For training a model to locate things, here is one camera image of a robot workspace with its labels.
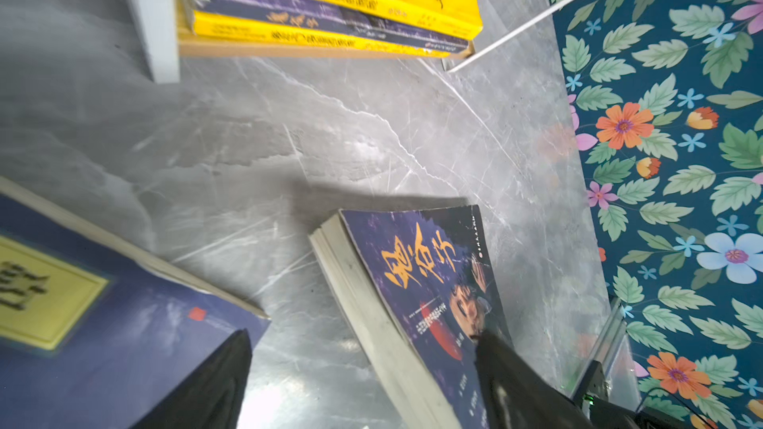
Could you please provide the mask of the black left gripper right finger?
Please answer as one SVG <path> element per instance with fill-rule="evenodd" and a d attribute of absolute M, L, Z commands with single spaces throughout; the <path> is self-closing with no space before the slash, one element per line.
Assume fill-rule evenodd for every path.
<path fill-rule="evenodd" d="M 484 332 L 475 361 L 490 428 L 590 428 L 572 401 L 548 385 L 504 339 Z"/>

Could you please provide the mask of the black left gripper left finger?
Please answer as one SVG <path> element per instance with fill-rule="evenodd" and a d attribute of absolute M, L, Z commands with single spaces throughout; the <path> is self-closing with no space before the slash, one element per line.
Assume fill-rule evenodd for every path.
<path fill-rule="evenodd" d="M 236 428 L 251 364 L 250 334 L 238 330 L 134 426 Z"/>

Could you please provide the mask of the navy book yellow label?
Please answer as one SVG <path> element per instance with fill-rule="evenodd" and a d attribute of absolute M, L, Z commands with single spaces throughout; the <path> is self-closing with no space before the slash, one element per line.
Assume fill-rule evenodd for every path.
<path fill-rule="evenodd" d="M 264 311 L 1 182 L 1 424 L 136 428 Z"/>

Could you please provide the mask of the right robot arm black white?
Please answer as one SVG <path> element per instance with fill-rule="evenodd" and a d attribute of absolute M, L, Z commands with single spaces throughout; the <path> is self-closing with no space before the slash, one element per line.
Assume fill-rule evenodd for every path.
<path fill-rule="evenodd" d="M 689 428 L 681 420 L 655 408 L 626 409 L 608 399 L 608 385 L 600 361 L 588 364 L 572 403 L 595 428 Z"/>

